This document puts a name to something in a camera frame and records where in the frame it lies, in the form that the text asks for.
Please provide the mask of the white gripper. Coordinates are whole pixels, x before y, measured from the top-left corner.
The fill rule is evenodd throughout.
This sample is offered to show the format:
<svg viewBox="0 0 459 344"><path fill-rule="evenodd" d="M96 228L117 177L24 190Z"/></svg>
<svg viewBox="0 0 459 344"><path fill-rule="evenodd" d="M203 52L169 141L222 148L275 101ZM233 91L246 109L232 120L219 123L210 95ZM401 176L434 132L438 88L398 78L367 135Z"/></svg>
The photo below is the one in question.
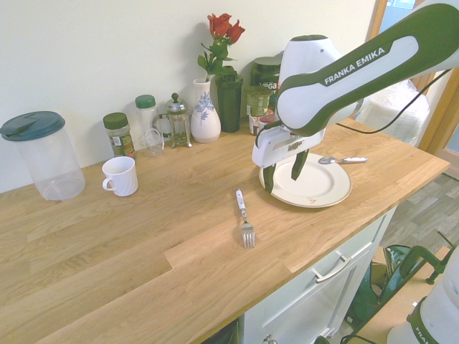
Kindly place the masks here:
<svg viewBox="0 0 459 344"><path fill-rule="evenodd" d="M269 194L273 191L275 164L294 155L296 156L290 176L296 181L307 161L309 149L318 145L324 135L325 130L321 130L312 136L303 137L292 134L283 125L263 128L255 141L252 161L263 168L265 190Z"/></svg>

